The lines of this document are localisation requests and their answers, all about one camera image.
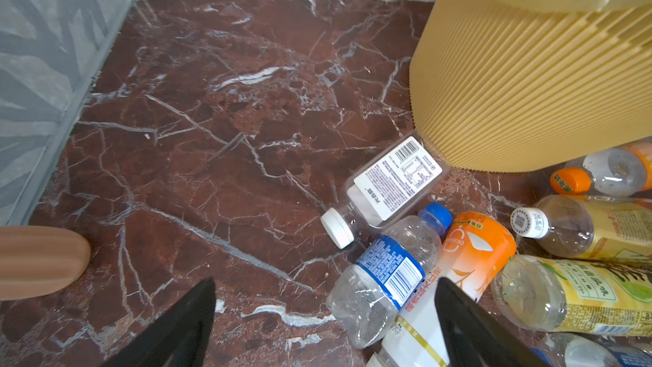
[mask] barcode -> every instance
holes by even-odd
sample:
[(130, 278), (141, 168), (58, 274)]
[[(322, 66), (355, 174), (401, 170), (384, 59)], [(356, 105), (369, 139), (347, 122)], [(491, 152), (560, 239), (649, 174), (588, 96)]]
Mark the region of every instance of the barcode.
[(516, 224), (517, 227), (523, 227), (523, 224), (525, 223), (526, 223), (526, 218), (524, 216), (517, 215), (517, 217), (514, 218), (514, 224)]
[(593, 329), (595, 334), (613, 334), (614, 336), (619, 336), (622, 334), (629, 333), (629, 330), (632, 330), (630, 326), (609, 326), (598, 324), (598, 327)]
[(396, 151), (396, 156), (398, 157), (399, 160), (401, 160), (401, 163), (403, 163), (405, 160), (408, 160), (408, 158), (418, 150), (419, 147), (417, 146), (417, 144), (412, 142), (411, 140), (408, 143), (405, 143), (403, 146), (401, 146), (401, 149), (398, 149)]
[(385, 287), (392, 298), (400, 306), (403, 306), (419, 282), (421, 282), (421, 273), (408, 258), (405, 258), (394, 273), (387, 278)]

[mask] lime illustration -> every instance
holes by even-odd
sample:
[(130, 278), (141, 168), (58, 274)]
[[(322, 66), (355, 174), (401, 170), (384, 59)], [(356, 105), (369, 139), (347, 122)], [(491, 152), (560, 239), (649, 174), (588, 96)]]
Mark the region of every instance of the lime illustration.
[(652, 289), (633, 281), (620, 282), (620, 286), (631, 295), (632, 298), (640, 302), (652, 302)]

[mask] orange bottle cap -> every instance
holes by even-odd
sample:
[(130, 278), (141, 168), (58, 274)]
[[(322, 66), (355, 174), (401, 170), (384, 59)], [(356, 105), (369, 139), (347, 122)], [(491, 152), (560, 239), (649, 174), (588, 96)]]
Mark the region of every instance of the orange bottle cap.
[(552, 173), (550, 185), (559, 194), (582, 194), (591, 188), (591, 177), (579, 167), (566, 167)]

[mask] ribbed yellow surface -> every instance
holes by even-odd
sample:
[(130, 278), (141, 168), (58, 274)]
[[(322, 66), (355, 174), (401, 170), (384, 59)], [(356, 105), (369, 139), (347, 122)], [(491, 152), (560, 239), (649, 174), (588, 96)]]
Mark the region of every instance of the ribbed yellow surface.
[(652, 5), (437, 0), (410, 93), (416, 128), (465, 169), (532, 171), (652, 135)]

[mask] dark red marble tile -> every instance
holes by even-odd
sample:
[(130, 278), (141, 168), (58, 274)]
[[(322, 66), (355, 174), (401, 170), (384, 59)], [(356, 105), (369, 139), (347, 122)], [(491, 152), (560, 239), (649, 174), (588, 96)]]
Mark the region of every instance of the dark red marble tile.
[[(31, 220), (84, 235), (91, 264), (0, 305), (0, 364), (97, 365), (211, 276), (206, 366), (364, 365), (324, 305), (363, 243), (339, 251), (319, 216), (412, 128), (431, 6), (139, 0)], [(549, 173), (455, 169), (431, 198), (507, 224), (550, 193)]]

